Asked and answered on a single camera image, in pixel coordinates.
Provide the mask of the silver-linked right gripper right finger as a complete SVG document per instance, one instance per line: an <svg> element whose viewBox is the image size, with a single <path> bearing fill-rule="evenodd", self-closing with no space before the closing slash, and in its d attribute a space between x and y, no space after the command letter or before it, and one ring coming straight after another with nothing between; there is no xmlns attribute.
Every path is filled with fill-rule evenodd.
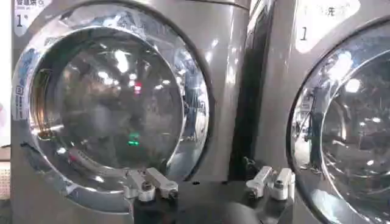
<svg viewBox="0 0 390 224"><path fill-rule="evenodd" d="M274 200L294 201L295 173L290 168L282 168L274 173L271 166L263 166L252 179L246 181L246 189L255 199L263 197L266 188Z"/></svg>

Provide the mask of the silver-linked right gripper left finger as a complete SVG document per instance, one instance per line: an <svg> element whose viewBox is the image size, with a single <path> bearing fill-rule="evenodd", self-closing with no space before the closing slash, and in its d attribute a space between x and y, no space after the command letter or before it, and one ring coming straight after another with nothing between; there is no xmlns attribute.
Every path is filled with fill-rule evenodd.
<svg viewBox="0 0 390 224"><path fill-rule="evenodd" d="M144 170L129 170L124 185L124 196L128 199L136 198L141 202L153 201L157 191L167 200L176 200L179 194L179 185L166 178L156 168Z"/></svg>

